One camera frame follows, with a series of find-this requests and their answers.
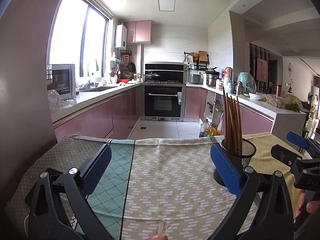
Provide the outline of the right hand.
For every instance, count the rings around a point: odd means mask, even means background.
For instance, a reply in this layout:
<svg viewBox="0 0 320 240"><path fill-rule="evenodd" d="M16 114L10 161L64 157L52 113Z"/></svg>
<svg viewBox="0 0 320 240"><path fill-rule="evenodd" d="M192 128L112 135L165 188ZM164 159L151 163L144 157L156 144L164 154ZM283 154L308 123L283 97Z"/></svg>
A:
<svg viewBox="0 0 320 240"><path fill-rule="evenodd" d="M320 201L306 202L305 190L300 191L300 196L295 209L294 218L298 218L303 210L306 210L309 214L315 215L320 210Z"/></svg>

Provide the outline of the left hand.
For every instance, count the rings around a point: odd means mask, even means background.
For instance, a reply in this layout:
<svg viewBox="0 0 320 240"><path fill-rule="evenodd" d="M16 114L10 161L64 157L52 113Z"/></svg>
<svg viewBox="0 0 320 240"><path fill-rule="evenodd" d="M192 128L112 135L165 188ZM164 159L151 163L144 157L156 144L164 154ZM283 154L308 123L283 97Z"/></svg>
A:
<svg viewBox="0 0 320 240"><path fill-rule="evenodd" d="M167 237L166 234L160 233L160 234L156 234L156 235L150 236L146 240L168 240L168 237Z"/></svg>

